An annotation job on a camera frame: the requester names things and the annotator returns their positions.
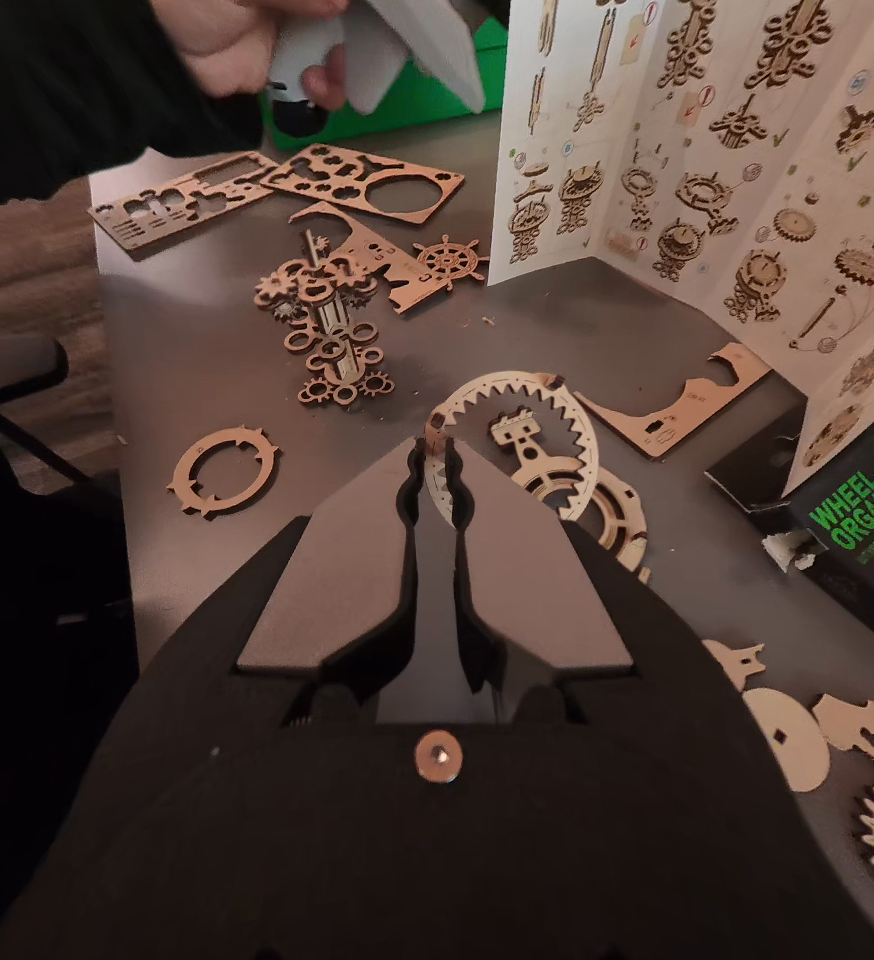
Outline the paper instruction sheet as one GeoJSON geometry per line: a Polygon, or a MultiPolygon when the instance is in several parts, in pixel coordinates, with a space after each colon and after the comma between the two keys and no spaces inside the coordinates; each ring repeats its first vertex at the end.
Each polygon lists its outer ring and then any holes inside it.
{"type": "Polygon", "coordinates": [[[874,1],[512,2],[489,283],[597,258],[874,423],[874,1]]]}

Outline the wooden ring frame with stem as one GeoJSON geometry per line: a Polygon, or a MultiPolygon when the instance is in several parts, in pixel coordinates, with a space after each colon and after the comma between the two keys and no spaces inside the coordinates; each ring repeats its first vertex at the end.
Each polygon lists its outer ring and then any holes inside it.
{"type": "MultiPolygon", "coordinates": [[[[535,415],[526,406],[519,406],[511,414],[501,414],[489,423],[489,434],[495,443],[515,452],[519,464],[512,474],[515,483],[539,501],[555,504],[557,496],[573,492],[583,479],[583,462],[572,456],[547,453],[536,439],[540,432],[535,415]]],[[[600,546],[647,584],[651,576],[644,565],[647,521],[635,488],[603,467],[590,504],[602,521],[600,546]]]]}

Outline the curved wooden sheet offcut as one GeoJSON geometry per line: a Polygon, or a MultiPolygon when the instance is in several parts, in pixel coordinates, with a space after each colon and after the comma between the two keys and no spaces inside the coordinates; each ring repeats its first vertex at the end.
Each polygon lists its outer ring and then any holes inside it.
{"type": "Polygon", "coordinates": [[[731,371],[735,382],[720,385],[706,377],[688,379],[673,403],[650,414],[623,414],[599,406],[579,390],[573,395],[587,413],[646,458],[660,460],[772,372],[770,366],[738,342],[729,342],[707,359],[731,371]]]}

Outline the wooden sheet with oval hole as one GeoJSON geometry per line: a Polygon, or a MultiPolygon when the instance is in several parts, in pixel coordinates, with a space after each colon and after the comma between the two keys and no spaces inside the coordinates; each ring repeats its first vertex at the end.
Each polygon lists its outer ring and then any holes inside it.
{"type": "Polygon", "coordinates": [[[462,174],[391,157],[316,143],[298,151],[265,174],[260,185],[309,203],[327,202],[337,207],[369,213],[411,225],[421,225],[463,186],[462,174]],[[372,194],[384,186],[422,183],[436,197],[408,211],[384,210],[372,194]]]}

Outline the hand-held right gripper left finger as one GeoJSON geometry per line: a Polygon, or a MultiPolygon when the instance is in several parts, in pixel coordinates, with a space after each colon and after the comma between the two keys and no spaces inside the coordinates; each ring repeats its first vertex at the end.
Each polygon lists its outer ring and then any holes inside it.
{"type": "Polygon", "coordinates": [[[236,666],[378,694],[414,650],[420,439],[410,437],[308,518],[236,666]]]}

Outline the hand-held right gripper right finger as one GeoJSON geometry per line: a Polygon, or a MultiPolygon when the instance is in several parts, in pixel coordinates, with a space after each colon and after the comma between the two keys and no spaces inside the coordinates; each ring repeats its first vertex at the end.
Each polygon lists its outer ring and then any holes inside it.
{"type": "Polygon", "coordinates": [[[444,449],[459,658],[473,692],[625,676],[634,660],[558,514],[463,440],[444,449]]]}

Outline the green box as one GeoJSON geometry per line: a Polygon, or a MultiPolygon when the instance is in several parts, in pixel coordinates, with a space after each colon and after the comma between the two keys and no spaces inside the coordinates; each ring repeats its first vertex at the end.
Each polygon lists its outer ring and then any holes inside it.
{"type": "MultiPolygon", "coordinates": [[[[507,30],[495,18],[486,20],[474,36],[476,58],[486,102],[484,113],[503,105],[507,30]]],[[[408,60],[376,110],[362,115],[346,104],[328,116],[323,129],[309,136],[282,133],[273,119],[266,95],[258,97],[265,136],[280,150],[298,150],[311,143],[337,143],[348,138],[432,124],[468,116],[466,105],[436,78],[423,74],[408,60]]]]}

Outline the wooden disc with square hole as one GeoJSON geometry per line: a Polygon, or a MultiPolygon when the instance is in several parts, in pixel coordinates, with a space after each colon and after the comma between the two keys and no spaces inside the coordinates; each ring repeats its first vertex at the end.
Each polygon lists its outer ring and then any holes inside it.
{"type": "Polygon", "coordinates": [[[822,786],[830,772],[830,752],[814,714],[772,688],[743,691],[742,699],[791,791],[810,793],[822,786]]]}

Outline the wooden sheet with rectangular cutouts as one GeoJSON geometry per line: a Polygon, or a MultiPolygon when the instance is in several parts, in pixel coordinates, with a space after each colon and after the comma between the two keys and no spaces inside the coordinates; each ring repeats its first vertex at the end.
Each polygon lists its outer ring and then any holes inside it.
{"type": "Polygon", "coordinates": [[[257,151],[241,152],[137,194],[101,203],[88,213],[131,253],[267,198],[271,190],[263,182],[278,165],[257,151]]]}

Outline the wooden ship wheel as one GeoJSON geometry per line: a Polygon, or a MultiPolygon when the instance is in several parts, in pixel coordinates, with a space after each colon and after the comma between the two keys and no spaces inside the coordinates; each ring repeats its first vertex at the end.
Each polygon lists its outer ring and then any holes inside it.
{"type": "Polygon", "coordinates": [[[447,292],[452,292],[455,282],[472,278],[476,282],[485,282],[486,275],[481,265],[490,262],[490,256],[479,254],[479,240],[467,244],[450,240],[443,234],[439,243],[423,245],[413,243],[416,259],[423,269],[442,283],[447,292]]]}

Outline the wooden slotted plate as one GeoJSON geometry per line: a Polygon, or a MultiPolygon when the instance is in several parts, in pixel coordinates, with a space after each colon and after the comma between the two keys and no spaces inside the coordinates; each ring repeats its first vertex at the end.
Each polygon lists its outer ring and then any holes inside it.
{"type": "Polygon", "coordinates": [[[874,762],[874,701],[856,704],[825,694],[811,712],[831,746],[858,751],[874,762]]]}

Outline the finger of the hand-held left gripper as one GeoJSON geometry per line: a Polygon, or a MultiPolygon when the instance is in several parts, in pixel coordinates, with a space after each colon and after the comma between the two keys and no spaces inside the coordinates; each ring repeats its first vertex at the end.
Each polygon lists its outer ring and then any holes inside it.
{"type": "Polygon", "coordinates": [[[486,103],[471,29],[448,1],[365,1],[362,16],[381,16],[408,48],[409,59],[480,114],[486,103]]]}
{"type": "Polygon", "coordinates": [[[372,114],[408,59],[408,48],[380,15],[343,15],[347,102],[361,115],[372,114]]]}

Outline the small wooden sheet fragment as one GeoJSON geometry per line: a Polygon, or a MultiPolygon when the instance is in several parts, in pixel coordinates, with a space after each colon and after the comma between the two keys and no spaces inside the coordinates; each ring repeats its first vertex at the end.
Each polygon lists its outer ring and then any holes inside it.
{"type": "Polygon", "coordinates": [[[347,226],[347,239],[331,252],[348,256],[371,275],[380,275],[389,286],[388,299],[395,313],[404,314],[434,294],[445,290],[447,281],[402,248],[363,225],[342,209],[318,201],[291,215],[288,223],[322,215],[347,226]]]}

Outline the wooden shaft gear assembly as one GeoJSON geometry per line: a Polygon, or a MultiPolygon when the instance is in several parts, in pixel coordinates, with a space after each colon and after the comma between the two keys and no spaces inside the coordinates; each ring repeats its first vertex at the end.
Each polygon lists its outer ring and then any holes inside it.
{"type": "Polygon", "coordinates": [[[289,259],[263,277],[254,304],[288,325],[284,347],[304,355],[310,373],[302,404],[333,401],[349,407],[359,397],[391,394],[395,383],[382,369],[380,332],[356,318],[378,289],[377,279],[347,253],[332,253],[329,240],[303,232],[303,256],[289,259]]]}

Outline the person's left hand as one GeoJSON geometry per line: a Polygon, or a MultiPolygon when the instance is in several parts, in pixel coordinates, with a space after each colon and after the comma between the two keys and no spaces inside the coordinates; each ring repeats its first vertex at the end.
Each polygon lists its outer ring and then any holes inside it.
{"type": "Polygon", "coordinates": [[[264,90],[281,30],[329,20],[347,1],[153,1],[155,18],[199,87],[214,98],[264,90]]]}

